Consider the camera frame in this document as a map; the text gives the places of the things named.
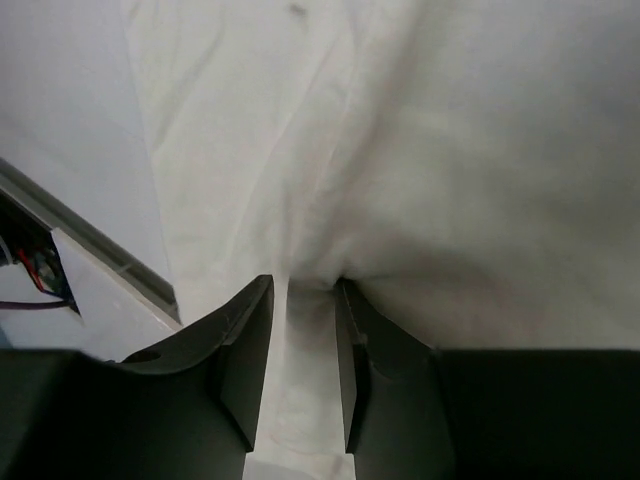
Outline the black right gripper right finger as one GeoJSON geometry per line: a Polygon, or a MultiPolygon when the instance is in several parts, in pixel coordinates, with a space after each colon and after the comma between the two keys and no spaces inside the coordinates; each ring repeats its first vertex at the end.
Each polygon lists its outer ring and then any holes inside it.
{"type": "Polygon", "coordinates": [[[344,440],[359,479],[453,479],[456,462],[431,350],[357,285],[333,288],[344,440]]]}

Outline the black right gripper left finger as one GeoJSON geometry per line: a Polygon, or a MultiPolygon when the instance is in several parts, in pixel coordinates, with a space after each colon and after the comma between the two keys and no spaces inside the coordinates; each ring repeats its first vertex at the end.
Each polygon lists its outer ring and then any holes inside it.
{"type": "Polygon", "coordinates": [[[82,479],[239,479],[254,449],[274,281],[115,363],[87,365],[82,479]]]}

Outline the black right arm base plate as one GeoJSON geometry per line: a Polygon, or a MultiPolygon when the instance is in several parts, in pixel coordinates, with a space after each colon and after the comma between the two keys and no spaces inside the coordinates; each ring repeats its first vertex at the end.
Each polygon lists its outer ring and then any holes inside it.
{"type": "Polygon", "coordinates": [[[1,193],[1,267],[24,268],[34,288],[51,301],[1,301],[2,311],[79,308],[54,245],[51,228],[6,193],[1,193]]]}

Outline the white t shirt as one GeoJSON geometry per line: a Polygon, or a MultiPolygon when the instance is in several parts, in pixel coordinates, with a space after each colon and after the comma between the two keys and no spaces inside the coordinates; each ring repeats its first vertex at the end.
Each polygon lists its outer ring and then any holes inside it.
{"type": "Polygon", "coordinates": [[[248,479],[350,479],[334,282],[425,343],[639,345],[635,1],[124,1],[179,315],[255,276],[248,479]]]}

